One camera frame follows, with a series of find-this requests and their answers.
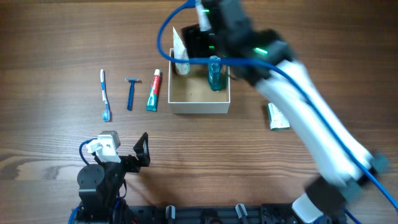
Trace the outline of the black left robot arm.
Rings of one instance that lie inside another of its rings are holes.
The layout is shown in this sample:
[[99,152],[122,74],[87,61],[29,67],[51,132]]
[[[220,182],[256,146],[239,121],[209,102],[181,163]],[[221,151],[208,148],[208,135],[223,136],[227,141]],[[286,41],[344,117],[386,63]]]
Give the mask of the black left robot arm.
[[148,134],[133,147],[134,156],[120,156],[116,131],[103,131],[96,138],[81,143],[79,154],[85,166],[77,175],[80,204],[68,220],[72,223],[139,223],[120,188],[127,187],[125,175],[138,173],[150,165]]

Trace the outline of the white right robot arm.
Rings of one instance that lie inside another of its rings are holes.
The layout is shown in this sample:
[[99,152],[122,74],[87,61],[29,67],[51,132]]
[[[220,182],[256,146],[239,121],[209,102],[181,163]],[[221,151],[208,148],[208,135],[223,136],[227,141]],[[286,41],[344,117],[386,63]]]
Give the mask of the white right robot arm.
[[319,176],[294,200],[292,214],[313,223],[340,212],[368,183],[380,187],[384,156],[372,155],[346,130],[319,94],[304,64],[274,30],[184,27],[190,58],[217,55],[287,117],[318,166]]

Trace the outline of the blue Listerine mouthwash bottle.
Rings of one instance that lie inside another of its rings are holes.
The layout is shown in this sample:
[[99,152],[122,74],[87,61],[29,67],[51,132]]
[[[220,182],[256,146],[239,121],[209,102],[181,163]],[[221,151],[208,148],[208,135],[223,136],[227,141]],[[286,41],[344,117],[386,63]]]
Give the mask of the blue Listerine mouthwash bottle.
[[212,55],[208,64],[208,84],[213,91],[219,91],[224,88],[224,80],[221,74],[221,59]]

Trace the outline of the white lotion tube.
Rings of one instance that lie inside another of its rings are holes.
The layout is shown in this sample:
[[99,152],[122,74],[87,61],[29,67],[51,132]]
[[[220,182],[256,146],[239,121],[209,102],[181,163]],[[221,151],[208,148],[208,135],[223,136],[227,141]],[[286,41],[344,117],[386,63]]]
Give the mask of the white lotion tube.
[[[178,32],[173,27],[174,58],[178,60],[189,60],[187,49],[184,46]],[[175,63],[175,68],[179,75],[187,75],[190,71],[189,63]]]

